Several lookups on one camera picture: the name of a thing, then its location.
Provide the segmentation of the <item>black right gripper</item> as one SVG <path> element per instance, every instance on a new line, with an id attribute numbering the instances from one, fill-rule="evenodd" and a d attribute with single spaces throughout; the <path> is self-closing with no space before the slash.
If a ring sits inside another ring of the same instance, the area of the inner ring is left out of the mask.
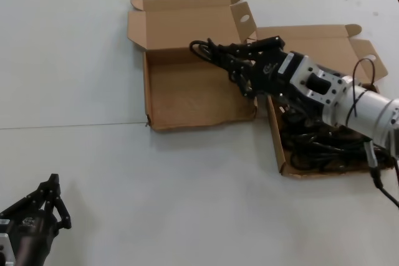
<path id="1" fill-rule="evenodd" d="M 229 79 L 238 86 L 242 96 L 249 99 L 258 95 L 279 97 L 280 94 L 284 98 L 300 97 L 298 88 L 290 80 L 305 55 L 282 51 L 285 44 L 280 37 L 231 44 L 231 54 L 243 60 L 229 61 Z"/>

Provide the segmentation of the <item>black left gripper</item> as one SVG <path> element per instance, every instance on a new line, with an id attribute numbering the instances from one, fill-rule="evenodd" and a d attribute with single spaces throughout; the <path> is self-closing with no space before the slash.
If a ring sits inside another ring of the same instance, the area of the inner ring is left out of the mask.
<path id="1" fill-rule="evenodd" d="M 58 230 L 71 227 L 59 194 L 59 175 L 51 174 L 35 191 L 1 212 L 1 265 L 44 265 Z"/>

